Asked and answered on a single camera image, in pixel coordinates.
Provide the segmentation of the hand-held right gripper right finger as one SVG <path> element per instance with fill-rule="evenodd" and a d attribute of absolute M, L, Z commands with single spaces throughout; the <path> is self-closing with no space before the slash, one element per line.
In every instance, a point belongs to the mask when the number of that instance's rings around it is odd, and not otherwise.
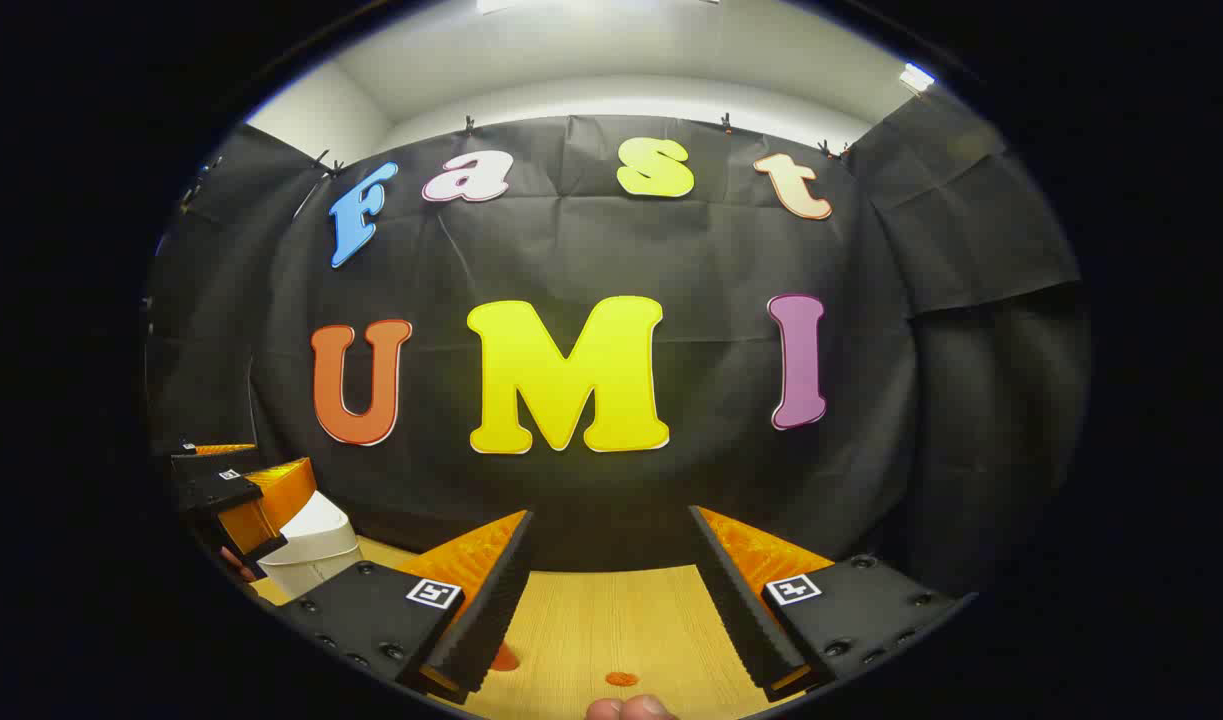
<path fill-rule="evenodd" d="M 871 553 L 830 560 L 701 506 L 701 579 L 767 700 L 832 688 L 911 650 L 972 601 L 918 584 Z"/>

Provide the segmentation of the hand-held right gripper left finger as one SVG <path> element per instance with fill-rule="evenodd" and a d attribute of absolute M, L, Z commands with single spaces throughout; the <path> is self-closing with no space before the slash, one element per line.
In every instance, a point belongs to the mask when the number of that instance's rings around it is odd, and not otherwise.
<path fill-rule="evenodd" d="M 382 685 L 461 705 L 482 688 L 527 588 L 533 516 L 512 512 L 399 568 L 353 562 L 274 615 Z"/>

